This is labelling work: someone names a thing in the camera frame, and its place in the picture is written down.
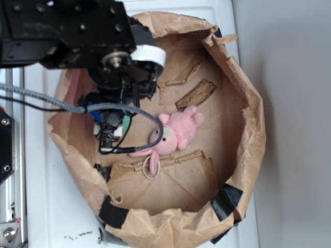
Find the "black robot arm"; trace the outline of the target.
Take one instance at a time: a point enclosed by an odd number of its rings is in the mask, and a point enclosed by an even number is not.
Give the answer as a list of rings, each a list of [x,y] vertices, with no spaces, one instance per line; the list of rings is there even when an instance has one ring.
[[[1,67],[86,69],[109,98],[151,98],[166,59],[118,1],[1,1]]]

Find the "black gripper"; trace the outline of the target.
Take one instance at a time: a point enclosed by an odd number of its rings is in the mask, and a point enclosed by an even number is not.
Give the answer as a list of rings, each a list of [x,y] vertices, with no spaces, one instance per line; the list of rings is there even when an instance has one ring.
[[[150,29],[137,19],[129,18],[136,49],[127,54],[116,51],[101,60],[101,66],[88,69],[99,91],[110,97],[134,100],[151,98],[157,91],[157,79],[166,63],[166,52],[156,46]]]

